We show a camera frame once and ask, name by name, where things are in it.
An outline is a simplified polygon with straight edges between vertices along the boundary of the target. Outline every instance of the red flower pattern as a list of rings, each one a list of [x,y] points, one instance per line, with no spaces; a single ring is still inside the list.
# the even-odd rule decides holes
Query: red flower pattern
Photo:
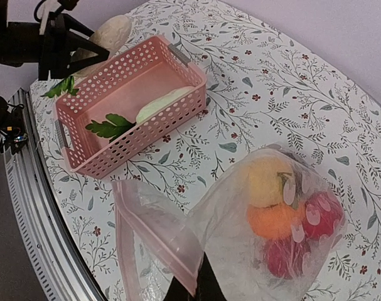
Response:
[[[184,191],[185,191],[184,185],[179,185],[178,186],[178,191],[179,191],[179,193],[184,193]]]
[[[367,273],[367,266],[366,265],[362,265],[362,268],[360,269],[360,273],[363,275]]]
[[[207,114],[208,114],[208,110],[207,110],[206,108],[200,112],[200,116],[201,116],[201,117],[204,117],[204,116],[206,116]]]
[[[96,237],[101,235],[101,229],[98,228],[97,226],[94,227],[94,231],[92,232]]]
[[[169,141],[171,141],[171,135],[165,135],[165,136],[163,136],[163,142],[169,142]]]

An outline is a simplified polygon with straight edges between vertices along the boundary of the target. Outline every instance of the table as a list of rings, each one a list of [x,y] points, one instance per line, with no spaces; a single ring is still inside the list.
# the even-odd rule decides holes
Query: table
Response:
[[[208,77],[208,107],[103,180],[70,174],[53,125],[57,81],[31,97],[60,210],[96,281],[125,300],[110,181],[158,187],[187,212],[248,152],[291,147],[342,199],[348,231],[304,300],[381,301],[381,108],[335,67],[272,26],[215,0],[152,0],[131,11],[124,51],[163,34]]]

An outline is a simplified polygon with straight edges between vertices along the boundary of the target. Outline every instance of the white wall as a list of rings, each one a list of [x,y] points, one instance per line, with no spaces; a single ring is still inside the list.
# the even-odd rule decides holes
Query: white wall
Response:
[[[9,0],[9,19],[31,21],[38,0]],[[145,0],[81,0],[73,15],[96,29]],[[381,103],[381,0],[225,0],[288,34]],[[0,95],[36,78],[36,66],[0,66]]]

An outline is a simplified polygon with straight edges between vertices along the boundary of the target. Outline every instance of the plastic bag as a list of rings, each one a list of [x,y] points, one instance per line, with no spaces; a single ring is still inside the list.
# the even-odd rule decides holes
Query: plastic bag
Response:
[[[173,213],[173,204],[146,184],[118,182],[114,191],[117,204],[138,204],[137,216],[144,203]],[[345,231],[343,209],[325,180],[279,145],[231,166],[186,217],[177,212],[162,220],[166,231],[131,226],[192,295],[205,251],[228,301],[301,300]],[[119,245],[118,256],[124,261]]]

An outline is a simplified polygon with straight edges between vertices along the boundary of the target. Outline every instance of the gray floor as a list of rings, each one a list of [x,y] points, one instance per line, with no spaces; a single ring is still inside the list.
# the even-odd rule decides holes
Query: gray floor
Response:
[[[0,156],[0,301],[42,301],[46,297],[20,236]]]

